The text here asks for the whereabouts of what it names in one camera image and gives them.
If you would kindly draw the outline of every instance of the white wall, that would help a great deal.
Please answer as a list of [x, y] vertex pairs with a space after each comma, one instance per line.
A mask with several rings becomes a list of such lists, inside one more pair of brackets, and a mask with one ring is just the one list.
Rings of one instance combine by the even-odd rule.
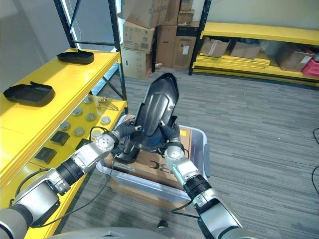
[[69, 46], [52, 0], [1, 1], [0, 28], [1, 92]]
[[[76, 0], [61, 2], [72, 17]], [[82, 35], [83, 41], [113, 42], [107, 0], [81, 1], [73, 26], [78, 39]], [[2, 0], [0, 28], [1, 92], [69, 48], [53, 0]], [[113, 47], [81, 44], [81, 48]]]
[[212, 0], [207, 21], [319, 29], [319, 0]]

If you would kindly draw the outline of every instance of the plastic storage bin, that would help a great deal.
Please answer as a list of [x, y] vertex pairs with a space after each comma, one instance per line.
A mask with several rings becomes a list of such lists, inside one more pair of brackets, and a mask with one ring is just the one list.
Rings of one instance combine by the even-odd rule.
[[[124, 120], [125, 116], [120, 118], [118, 124]], [[192, 130], [190, 160], [192, 160], [192, 162], [196, 165], [203, 177], [207, 179], [210, 176], [209, 146], [207, 144], [207, 137], [205, 133], [199, 129], [187, 126], [182, 127], [190, 128]], [[96, 165], [96, 167], [102, 173], [109, 174], [111, 171], [110, 168], [103, 166], [100, 162]], [[113, 169], [111, 177], [119, 185], [148, 193], [155, 197], [167, 200], [172, 204], [190, 201], [189, 196], [183, 190], [123, 173], [116, 169]]]
[[319, 77], [319, 62], [316, 62], [314, 59], [311, 59], [303, 68], [302, 73], [305, 76]]

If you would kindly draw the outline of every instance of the black metal shelf frame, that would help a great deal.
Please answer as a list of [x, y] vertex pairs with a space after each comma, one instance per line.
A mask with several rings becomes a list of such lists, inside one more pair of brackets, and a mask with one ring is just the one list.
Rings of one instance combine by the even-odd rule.
[[193, 64], [194, 64], [194, 61], [196, 61], [196, 57], [197, 57], [198, 51], [199, 51], [200, 47], [203, 44], [203, 39], [200, 39], [200, 36], [201, 36], [201, 32], [204, 30], [205, 25], [206, 25], [206, 21], [207, 21], [207, 17], [208, 17], [208, 12], [209, 12], [211, 1], [212, 0], [205, 0], [203, 11], [201, 13], [201, 18], [200, 18], [200, 22], [199, 22], [199, 29], [197, 31], [196, 43], [195, 43], [195, 47], [194, 47], [194, 50], [193, 50], [193, 55], [191, 57], [190, 65], [189, 65], [188, 74], [190, 76], [193, 74]]
[[[61, 20], [64, 32], [65, 32], [66, 38], [67, 38], [71, 48], [76, 48], [75, 44], [77, 44], [77, 43], [79, 43], [79, 44], [91, 44], [91, 45], [103, 45], [103, 46], [114, 46], [115, 49], [116, 49], [116, 52], [121, 53], [119, 28], [118, 28], [118, 21], [117, 21], [117, 16], [116, 16], [116, 3], [115, 3], [115, 0], [108, 0], [108, 2], [109, 2], [110, 17], [111, 17], [113, 38], [114, 38], [114, 42], [113, 43], [111, 43], [111, 42], [95, 42], [95, 41], [75, 41], [73, 39], [73, 36], [72, 36], [71, 32], [72, 32], [73, 23], [75, 21], [76, 15], [77, 15], [78, 10], [79, 10], [79, 6], [80, 6], [80, 3], [81, 3], [81, 0], [77, 0], [76, 1], [70, 25], [69, 25], [69, 23], [67, 21], [67, 18], [65, 16], [61, 0], [54, 0], [54, 4], [55, 4], [55, 7], [56, 7], [56, 10], [57, 10], [58, 15], [60, 17], [60, 20]], [[125, 88], [125, 79], [124, 79], [122, 63], [118, 63], [118, 71], [119, 71], [119, 74], [120, 74], [120, 82], [121, 82], [122, 93], [120, 93], [111, 84], [110, 81], [111, 81], [112, 77], [109, 80], [107, 80], [105, 77], [103, 77], [103, 79], [106, 81], [107, 85], [109, 85], [111, 87], [111, 89], [114, 90], [114, 92], [123, 101], [127, 101], [126, 88]], [[128, 114], [128, 112], [129, 112], [128, 107], [126, 107], [124, 110], [125, 110], [125, 113]]]

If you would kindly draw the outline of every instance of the black curved plastic cover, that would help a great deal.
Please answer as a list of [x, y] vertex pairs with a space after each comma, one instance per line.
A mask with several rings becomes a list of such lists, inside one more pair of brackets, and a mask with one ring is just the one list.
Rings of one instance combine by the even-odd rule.
[[94, 54], [88, 51], [81, 51], [78, 49], [78, 52], [63, 52], [57, 55], [60, 61], [76, 63], [76, 64], [89, 64], [94, 61]]
[[172, 114], [178, 98], [177, 82], [172, 73], [163, 74], [150, 85], [135, 117], [134, 125], [140, 125], [142, 130], [130, 136], [133, 145], [152, 152], [167, 141], [159, 123], [162, 120], [165, 125], [172, 126], [176, 119]]
[[3, 94], [9, 101], [35, 107], [47, 105], [54, 98], [55, 92], [51, 86], [32, 81], [30, 81], [30, 84], [9, 87]]

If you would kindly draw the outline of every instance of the cardboard box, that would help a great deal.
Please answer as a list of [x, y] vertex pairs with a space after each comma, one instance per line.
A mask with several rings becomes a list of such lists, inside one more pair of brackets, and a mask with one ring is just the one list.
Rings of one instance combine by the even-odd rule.
[[194, 36], [197, 37], [199, 21], [193, 21], [189, 26], [177, 26], [176, 36]]
[[200, 53], [213, 57], [222, 57], [227, 49], [229, 41], [224, 42], [218, 39], [204, 38]]
[[180, 1], [180, 10], [181, 11], [189, 11], [193, 6], [193, 0], [181, 0]]
[[155, 28], [147, 29], [129, 21], [124, 23], [123, 48], [149, 54], [152, 49]]
[[177, 25], [180, 0], [170, 0], [163, 25]]
[[148, 29], [164, 23], [169, 0], [122, 0], [119, 18]]
[[258, 55], [261, 47], [259, 45], [252, 45], [243, 42], [239, 42], [237, 40], [233, 40], [230, 46], [230, 55], [255, 59]]
[[[186, 149], [185, 156], [189, 157], [188, 152], [190, 154], [191, 149], [191, 130], [181, 127], [180, 131], [180, 141]], [[112, 166], [112, 161], [113, 157], [111, 154], [104, 159], [107, 167]], [[126, 165], [115, 162], [114, 168], [131, 175], [183, 190], [183, 187], [180, 186], [173, 173], [166, 166], [165, 159], [159, 154], [141, 150], [134, 163]]]
[[177, 26], [158, 27], [158, 45], [156, 63], [165, 67], [172, 67]]
[[151, 205], [154, 205], [156, 207], [164, 208], [164, 209], [172, 209], [172, 208], [179, 208], [183, 206], [187, 201], [182, 203], [172, 203], [170, 201], [164, 200], [162, 198], [158, 198], [154, 195], [151, 195], [149, 193], [142, 192], [137, 189], [133, 189], [131, 187], [127, 187], [124, 185], [120, 185], [116, 183], [113, 179], [110, 180], [108, 184], [112, 190], [116, 193], [126, 195], [131, 198], [135, 198], [140, 202], [149, 203]]
[[191, 23], [193, 22], [194, 13], [195, 13], [194, 9], [191, 9], [189, 11], [179, 11], [177, 24], [191, 25]]
[[280, 69], [300, 72], [315, 54], [308, 48], [295, 43], [286, 43], [275, 59]]
[[191, 26], [177, 26], [173, 68], [187, 69], [193, 55], [199, 22], [192, 22]]
[[152, 71], [152, 55], [141, 51], [126, 50], [121, 47], [124, 75], [137, 79], [147, 79]]

